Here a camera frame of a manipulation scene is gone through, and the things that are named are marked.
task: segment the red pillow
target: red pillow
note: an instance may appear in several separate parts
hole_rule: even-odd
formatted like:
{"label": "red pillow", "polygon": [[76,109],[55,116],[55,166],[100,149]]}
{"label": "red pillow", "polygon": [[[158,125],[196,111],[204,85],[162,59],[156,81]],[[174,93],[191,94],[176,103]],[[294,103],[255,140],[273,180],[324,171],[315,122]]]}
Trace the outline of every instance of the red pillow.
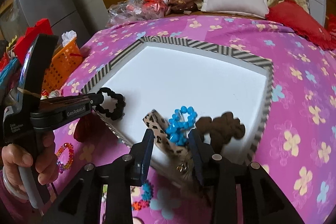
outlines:
{"label": "red pillow", "polygon": [[323,50],[334,50],[336,41],[310,14],[293,0],[285,0],[269,9],[266,19],[292,28],[299,36],[306,38]]}

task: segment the brown bow hair clip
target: brown bow hair clip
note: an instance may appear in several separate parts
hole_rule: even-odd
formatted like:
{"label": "brown bow hair clip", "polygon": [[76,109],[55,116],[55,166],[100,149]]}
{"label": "brown bow hair clip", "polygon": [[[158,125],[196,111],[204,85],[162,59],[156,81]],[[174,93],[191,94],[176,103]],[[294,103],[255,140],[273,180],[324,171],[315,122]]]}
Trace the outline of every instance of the brown bow hair clip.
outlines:
{"label": "brown bow hair clip", "polygon": [[228,144],[232,137],[239,140],[245,135],[245,126],[238,118],[233,118],[232,112],[225,112],[214,119],[200,117],[195,126],[202,141],[206,133],[210,134],[210,145],[217,154],[221,153],[223,145]]}

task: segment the striped tape border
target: striped tape border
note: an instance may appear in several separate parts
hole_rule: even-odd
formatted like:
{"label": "striped tape border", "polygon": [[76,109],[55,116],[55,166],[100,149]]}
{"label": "striped tape border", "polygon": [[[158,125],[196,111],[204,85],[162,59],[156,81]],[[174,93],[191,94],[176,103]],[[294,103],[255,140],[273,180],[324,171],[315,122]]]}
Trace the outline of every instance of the striped tape border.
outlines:
{"label": "striped tape border", "polygon": [[[173,45],[180,45],[185,47],[192,47],[198,48],[200,50],[216,52],[218,54],[223,54],[227,56],[231,56],[236,59],[243,60],[245,62],[251,63],[258,67],[261,67],[268,71],[268,83],[267,83],[267,90],[266,90],[266,98],[265,104],[262,109],[262,115],[260,119],[260,123],[258,125],[257,131],[254,135],[254,140],[249,148],[247,153],[247,157],[245,159],[245,164],[248,165],[253,161],[253,157],[255,152],[258,149],[259,143],[263,136],[263,132],[266,128],[266,122],[268,120],[270,107],[271,107],[271,97],[272,97],[272,90],[273,90],[273,63],[272,61],[265,59],[263,57],[254,55],[249,52],[244,52],[240,50],[233,49],[231,47],[226,47],[222,45],[212,44],[209,42],[204,42],[200,40],[191,40],[185,38],[176,38],[176,37],[142,37],[135,41],[133,44],[122,50],[118,55],[116,55],[108,64],[106,64],[101,70],[99,70],[91,79],[90,81],[82,88],[81,92],[83,94],[87,94],[90,90],[105,76],[112,70],[113,66],[117,64],[120,60],[126,58],[126,56],[134,50],[136,47],[141,45],[144,42],[157,42],[157,43],[165,43],[165,44],[173,44]],[[128,140],[123,139],[123,137],[118,133],[118,131],[113,127],[112,124],[109,124],[105,121],[105,124],[108,128],[125,143],[127,146],[131,146]]]}

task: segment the red fabric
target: red fabric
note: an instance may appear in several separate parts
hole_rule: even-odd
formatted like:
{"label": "red fabric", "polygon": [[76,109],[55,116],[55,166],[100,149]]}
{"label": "red fabric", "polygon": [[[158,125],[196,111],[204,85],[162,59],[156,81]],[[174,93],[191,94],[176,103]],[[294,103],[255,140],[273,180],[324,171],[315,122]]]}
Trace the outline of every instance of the red fabric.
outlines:
{"label": "red fabric", "polygon": [[269,9],[266,19],[292,28],[299,36],[306,38],[323,50],[336,49],[336,41],[311,15],[292,0],[285,0]]}
{"label": "red fabric", "polygon": [[336,40],[336,17],[334,15],[329,15],[328,31],[331,38]]}
{"label": "red fabric", "polygon": [[19,59],[21,65],[23,65],[26,53],[30,45],[40,33],[53,34],[49,20],[46,18],[42,18],[38,22],[36,22],[35,27],[28,27],[26,34],[17,40],[14,46],[14,52]]}

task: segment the blue beaded bracelet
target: blue beaded bracelet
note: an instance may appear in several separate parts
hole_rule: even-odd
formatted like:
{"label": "blue beaded bracelet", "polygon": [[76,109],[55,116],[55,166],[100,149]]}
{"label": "blue beaded bracelet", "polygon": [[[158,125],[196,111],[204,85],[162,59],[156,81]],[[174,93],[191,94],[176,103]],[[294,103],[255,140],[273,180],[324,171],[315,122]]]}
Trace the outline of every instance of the blue beaded bracelet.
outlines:
{"label": "blue beaded bracelet", "polygon": [[[182,114],[185,113],[189,114],[187,122],[181,122],[180,119]],[[182,106],[181,109],[175,109],[172,118],[168,120],[170,125],[166,129],[166,134],[169,137],[169,140],[178,146],[185,146],[187,139],[181,131],[192,128],[195,124],[196,117],[197,113],[191,106],[188,108],[186,106]]]}

